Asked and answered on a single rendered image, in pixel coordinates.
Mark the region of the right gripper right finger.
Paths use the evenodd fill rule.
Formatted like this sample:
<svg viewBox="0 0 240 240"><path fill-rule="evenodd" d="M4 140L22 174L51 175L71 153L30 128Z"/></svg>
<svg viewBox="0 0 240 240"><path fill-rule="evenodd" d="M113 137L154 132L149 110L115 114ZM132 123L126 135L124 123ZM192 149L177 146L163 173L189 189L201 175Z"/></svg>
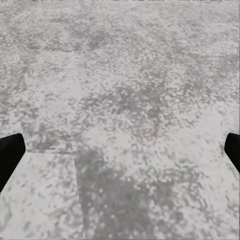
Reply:
<svg viewBox="0 0 240 240"><path fill-rule="evenodd" d="M240 173L240 135L228 133L225 140L224 152Z"/></svg>

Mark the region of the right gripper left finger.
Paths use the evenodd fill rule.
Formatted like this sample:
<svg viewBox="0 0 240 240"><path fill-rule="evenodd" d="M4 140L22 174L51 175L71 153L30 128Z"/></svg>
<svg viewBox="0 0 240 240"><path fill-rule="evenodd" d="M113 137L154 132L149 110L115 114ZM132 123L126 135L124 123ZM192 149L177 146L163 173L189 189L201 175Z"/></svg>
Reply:
<svg viewBox="0 0 240 240"><path fill-rule="evenodd" d="M26 152L21 133L0 138L0 193Z"/></svg>

